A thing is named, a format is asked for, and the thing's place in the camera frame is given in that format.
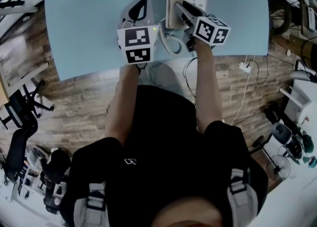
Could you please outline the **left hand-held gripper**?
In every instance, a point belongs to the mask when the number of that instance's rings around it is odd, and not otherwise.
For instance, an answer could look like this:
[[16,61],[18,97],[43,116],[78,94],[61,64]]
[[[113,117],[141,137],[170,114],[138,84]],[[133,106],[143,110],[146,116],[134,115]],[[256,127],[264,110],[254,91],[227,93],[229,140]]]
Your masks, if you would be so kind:
[[122,10],[120,18],[122,24],[117,30],[117,38],[124,63],[130,65],[154,61],[159,26],[154,25],[151,0],[132,1]]

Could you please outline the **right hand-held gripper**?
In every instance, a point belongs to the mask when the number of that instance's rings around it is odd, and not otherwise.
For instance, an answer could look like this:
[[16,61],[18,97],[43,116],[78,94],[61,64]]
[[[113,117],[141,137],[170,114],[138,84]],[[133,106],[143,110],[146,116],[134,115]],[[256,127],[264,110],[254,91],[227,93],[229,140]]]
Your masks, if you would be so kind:
[[182,23],[188,27],[184,31],[183,38],[188,52],[194,51],[196,39],[208,44],[209,47],[224,45],[231,28],[223,21],[218,18],[206,17],[205,11],[187,1],[176,2],[174,10]]

